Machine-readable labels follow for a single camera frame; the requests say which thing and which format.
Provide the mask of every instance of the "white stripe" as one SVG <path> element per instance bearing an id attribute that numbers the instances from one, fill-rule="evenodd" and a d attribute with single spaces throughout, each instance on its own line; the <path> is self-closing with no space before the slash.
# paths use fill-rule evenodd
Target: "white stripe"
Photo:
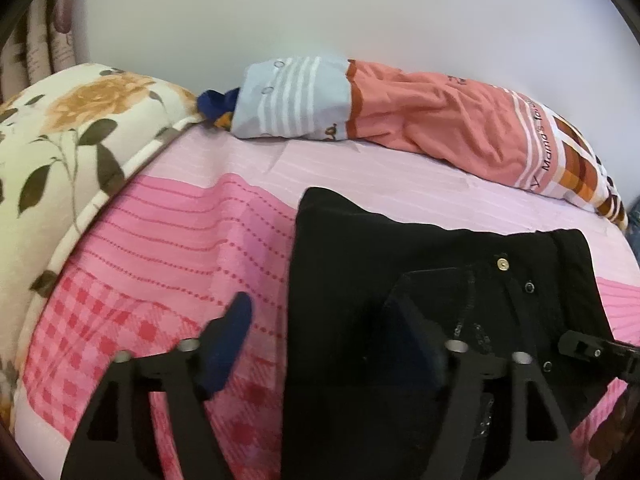
<path id="1" fill-rule="evenodd" d="M 305 57 L 302 62 L 302 67 L 300 67 L 300 72 L 298 72 L 298 83 L 296 86 L 296 99 L 293 105 L 293 114 L 294 119 L 296 121 L 296 137 L 302 135 L 302 115 L 301 115 L 301 107 L 302 107 L 302 83 L 305 81 L 305 70 L 308 65 L 310 57 Z"/>
<path id="2" fill-rule="evenodd" d="M 615 208 L 613 208 L 613 205 L 615 204 L 615 202 L 613 201 L 613 199 L 611 199 L 611 207 L 609 208 L 609 210 L 611 210 L 613 208 L 614 211 L 613 211 L 613 213 L 610 213 L 608 216 L 606 216 L 606 218 L 613 219 L 616 216 L 618 216 L 618 213 L 620 213 L 620 205 L 622 204 L 622 199 L 619 196 L 617 196 L 617 199 L 618 199 L 618 203 L 616 204 Z"/>
<path id="3" fill-rule="evenodd" d="M 522 114 L 520 113 L 520 105 L 518 104 L 518 99 L 516 97 L 516 94 L 514 94 L 514 92 L 510 92 L 511 93 L 511 98 L 513 99 L 513 107 L 516 110 L 516 115 L 518 116 L 518 120 L 520 121 L 520 125 L 522 126 L 522 129 L 524 130 L 524 134 L 527 137 L 527 165 L 524 168 L 524 171 L 522 172 L 522 174 L 518 177 L 518 179 L 516 180 L 515 184 L 513 184 L 513 187 L 519 187 L 522 188 L 520 186 L 520 183 L 522 182 L 522 179 L 524 178 L 524 176 L 529 173 L 529 170 L 531 168 L 531 135 L 529 133 L 529 129 L 527 128 L 527 125 L 524 123 L 524 118 L 522 117 Z"/>
<path id="4" fill-rule="evenodd" d="M 278 70 L 276 74 L 276 79 L 273 81 L 273 92 L 271 92 L 271 99 L 269 99 L 269 108 L 271 113 L 271 135 L 278 135 L 278 116 L 276 113 L 276 101 L 278 100 L 278 88 L 280 87 L 280 81 L 284 76 L 285 72 L 289 68 L 289 64 L 291 63 L 291 58 L 287 57 L 285 61 L 284 67 Z"/>
<path id="5" fill-rule="evenodd" d="M 614 204 L 615 204 L 615 202 L 613 201 L 613 199 L 611 199 L 611 206 L 609 206 L 609 210 L 604 215 L 604 218 L 612 219 L 612 218 L 615 218 L 616 215 L 619 213 L 619 211 L 620 211 L 620 200 L 618 200 L 618 205 L 617 205 L 616 208 L 613 207 Z"/>
<path id="6" fill-rule="evenodd" d="M 556 122 L 553 120 L 554 113 L 545 105 L 541 105 L 542 111 L 545 113 L 546 120 L 548 121 L 551 131 L 548 135 L 548 141 L 552 142 L 556 147 L 556 156 L 558 157 L 558 166 L 556 172 L 553 174 L 551 182 L 543 189 L 542 194 L 552 196 L 554 198 L 562 198 L 566 193 L 566 188 L 560 185 L 564 170 L 566 169 L 566 157 L 564 154 L 564 145 L 562 144 L 562 137 L 559 135 L 562 133 L 558 130 Z"/>
<path id="7" fill-rule="evenodd" d="M 296 59 L 287 73 L 287 80 L 284 85 L 284 92 L 282 93 L 282 133 L 287 139 L 291 137 L 291 128 L 289 127 L 289 96 L 291 94 L 291 86 L 293 85 L 293 76 L 296 73 L 296 69 L 300 65 L 302 58 Z"/>
<path id="8" fill-rule="evenodd" d="M 271 82 L 273 81 L 273 75 L 278 73 L 278 67 L 274 65 L 273 73 L 271 73 L 271 79 L 267 83 L 267 86 L 271 86 Z M 260 128 L 260 133 L 267 133 L 267 117 L 264 111 L 265 104 L 267 102 L 267 94 L 262 94 L 260 96 L 260 102 L 258 102 L 258 127 Z"/>
<path id="9" fill-rule="evenodd" d="M 533 120 L 533 117 L 531 115 L 531 108 L 529 107 L 529 104 L 522 98 L 520 97 L 517 93 L 515 94 L 516 97 L 524 103 L 524 109 L 527 111 L 527 119 L 528 119 L 528 124 L 530 126 L 530 132 L 531 135 L 533 136 L 533 139 L 536 141 L 536 153 L 537 153 L 537 157 L 534 158 L 533 156 L 531 157 L 531 174 L 524 180 L 524 189 L 530 190 L 531 189 L 531 181 L 533 179 L 533 177 L 536 174 L 536 171 L 540 168 L 540 164 L 542 164 L 542 157 L 544 156 L 544 153 L 542 152 L 542 145 L 540 145 L 540 139 L 538 138 L 538 133 L 536 131 L 536 122 Z"/>
<path id="10" fill-rule="evenodd" d="M 316 75 L 318 74 L 318 66 L 320 65 L 320 57 L 316 56 L 311 70 L 309 72 L 309 83 L 307 86 L 307 101 L 306 101 L 306 120 L 307 120 L 307 133 L 312 133 L 316 129 L 314 121 L 314 86 L 316 84 Z"/>

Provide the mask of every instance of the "pink bedsheet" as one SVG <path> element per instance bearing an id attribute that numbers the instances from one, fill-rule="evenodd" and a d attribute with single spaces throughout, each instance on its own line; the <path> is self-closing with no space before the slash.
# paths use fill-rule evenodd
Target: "pink bedsheet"
<path id="1" fill-rule="evenodd" d="M 420 155 L 351 141 L 241 141 L 196 127 L 111 203 L 66 265 L 33 335 L 24 373 L 30 408 L 69 440 L 117 349 L 165 351 L 219 316 L 236 290 L 247 290 L 254 325 L 229 386 L 207 413 L 236 479 L 278 478 L 286 275 L 294 208 L 308 186 L 445 228 L 580 228 L 614 336 L 640 343 L 640 270 L 604 218 Z M 588 439 L 623 386 L 614 381 L 574 432 L 585 474 L 596 467 Z M 166 477 L 181 478 L 166 409 L 159 396 L 153 402 Z M 28 457 L 43 452 L 30 447 L 29 434 L 17 420 Z"/>

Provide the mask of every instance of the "bed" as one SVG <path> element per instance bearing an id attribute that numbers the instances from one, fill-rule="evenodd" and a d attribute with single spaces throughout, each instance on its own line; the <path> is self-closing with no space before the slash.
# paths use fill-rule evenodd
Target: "bed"
<path id="1" fill-rule="evenodd" d="M 110 98 L 97 108 L 69 98 L 102 90 Z M 4 207 L 13 203 L 22 217 L 19 226 L 15 219 L 7 224 L 21 242 L 7 242 L 5 254 L 10 264 L 24 260 L 18 288 L 27 305 L 15 324 L 20 379 L 11 428 L 47 480 L 60 477 L 82 406 L 113 352 L 167 350 L 219 316 L 239 287 L 258 297 L 257 317 L 232 387 L 209 413 L 236 478 L 277 478 L 287 255 L 296 206 L 309 186 L 329 187 L 402 222 L 500 234 L 578 228 L 614 336 L 640 344 L 640 270 L 622 232 L 566 202 L 359 140 L 236 139 L 202 123 L 184 88 L 107 65 L 51 76 L 7 110 L 16 112 L 4 126 L 30 136 L 18 142 L 13 130 L 3 130 L 2 148 L 12 154 L 3 171 L 20 182 L 4 177 Z M 99 126 L 89 131 L 91 124 Z M 47 128 L 64 129 L 66 140 L 42 139 Z M 48 166 L 54 169 L 41 170 L 37 161 L 18 168 L 11 159 L 22 160 L 14 155 L 20 152 L 9 150 L 25 142 L 32 142 L 30 154 L 40 150 L 36 158 L 54 160 L 58 150 L 60 160 Z M 27 193 L 30 179 L 34 190 Z M 39 227 L 47 218 L 59 225 Z M 35 253 L 33 260 L 24 256 Z M 609 424 L 615 433 L 629 415 L 620 405 L 625 387 L 613 381 L 572 435 L 586 476 L 620 447 L 605 430 Z M 154 423 L 165 475 L 180 478 L 159 397 Z"/>

